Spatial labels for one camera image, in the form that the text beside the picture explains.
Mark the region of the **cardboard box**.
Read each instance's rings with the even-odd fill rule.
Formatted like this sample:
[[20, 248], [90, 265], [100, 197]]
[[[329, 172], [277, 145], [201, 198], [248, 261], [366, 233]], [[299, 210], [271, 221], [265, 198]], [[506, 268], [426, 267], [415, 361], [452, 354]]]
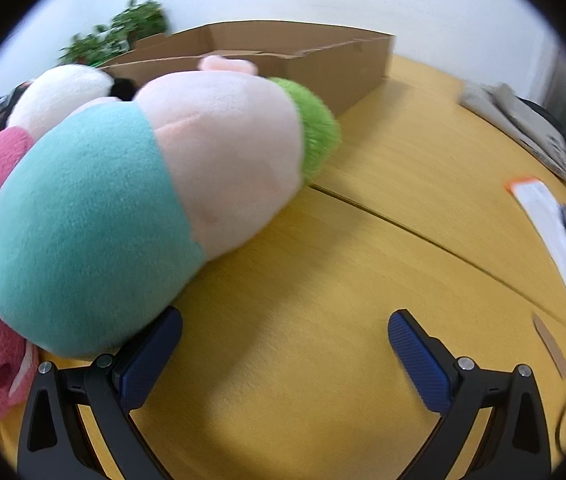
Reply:
[[363, 28], [290, 21], [232, 21], [138, 41], [100, 68], [141, 86], [161, 75], [194, 70], [207, 55], [248, 60], [265, 77], [291, 79], [335, 115], [378, 87], [396, 37]]

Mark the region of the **green potted plant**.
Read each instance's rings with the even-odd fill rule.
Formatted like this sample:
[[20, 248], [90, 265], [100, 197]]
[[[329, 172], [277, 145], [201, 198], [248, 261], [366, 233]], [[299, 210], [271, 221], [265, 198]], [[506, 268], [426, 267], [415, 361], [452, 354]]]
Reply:
[[141, 39], [164, 34], [168, 29], [168, 18], [159, 2], [129, 0], [108, 24], [97, 24], [88, 34], [72, 36], [68, 46], [60, 50], [58, 62], [98, 67], [130, 52]]

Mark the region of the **pig plush teal shirt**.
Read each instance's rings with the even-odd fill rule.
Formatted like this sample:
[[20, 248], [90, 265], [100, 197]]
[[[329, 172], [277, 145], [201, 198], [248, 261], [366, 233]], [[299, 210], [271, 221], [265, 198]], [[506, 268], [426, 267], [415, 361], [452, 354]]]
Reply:
[[325, 103], [207, 56], [44, 133], [0, 187], [0, 320], [67, 358], [120, 346], [261, 231], [339, 142]]

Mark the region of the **white paper sheet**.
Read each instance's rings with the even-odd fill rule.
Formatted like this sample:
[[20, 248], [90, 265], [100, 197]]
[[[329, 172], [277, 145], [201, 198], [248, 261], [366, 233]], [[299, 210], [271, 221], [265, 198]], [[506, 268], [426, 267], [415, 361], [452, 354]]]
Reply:
[[538, 179], [512, 181], [505, 188], [525, 211], [566, 288], [566, 204]]

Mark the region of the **white panda plush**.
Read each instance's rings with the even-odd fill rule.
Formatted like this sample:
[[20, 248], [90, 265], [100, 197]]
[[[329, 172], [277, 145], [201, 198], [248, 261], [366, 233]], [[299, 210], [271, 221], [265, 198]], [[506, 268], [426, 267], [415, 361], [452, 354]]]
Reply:
[[131, 101], [136, 92], [138, 85], [129, 78], [85, 65], [57, 66], [28, 85], [6, 126], [24, 129], [36, 141], [89, 102]]

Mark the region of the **brown tape strip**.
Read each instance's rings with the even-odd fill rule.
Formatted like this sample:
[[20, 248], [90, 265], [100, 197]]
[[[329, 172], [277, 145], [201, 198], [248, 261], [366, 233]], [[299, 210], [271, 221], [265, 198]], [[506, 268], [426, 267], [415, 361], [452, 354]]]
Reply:
[[560, 378], [566, 379], [566, 356], [564, 356], [562, 349], [548, 329], [548, 326], [546, 326], [542, 318], [535, 313], [532, 315], [532, 324], [542, 340], [546, 351], [550, 355], [557, 373], [560, 374]]

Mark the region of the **grey cloth bag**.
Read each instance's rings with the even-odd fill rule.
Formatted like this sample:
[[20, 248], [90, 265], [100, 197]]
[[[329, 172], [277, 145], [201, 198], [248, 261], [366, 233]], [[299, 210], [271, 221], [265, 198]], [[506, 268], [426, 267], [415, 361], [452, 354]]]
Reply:
[[566, 182], [566, 141], [560, 130], [519, 99], [508, 84], [484, 86], [467, 81], [458, 104], [505, 133]]

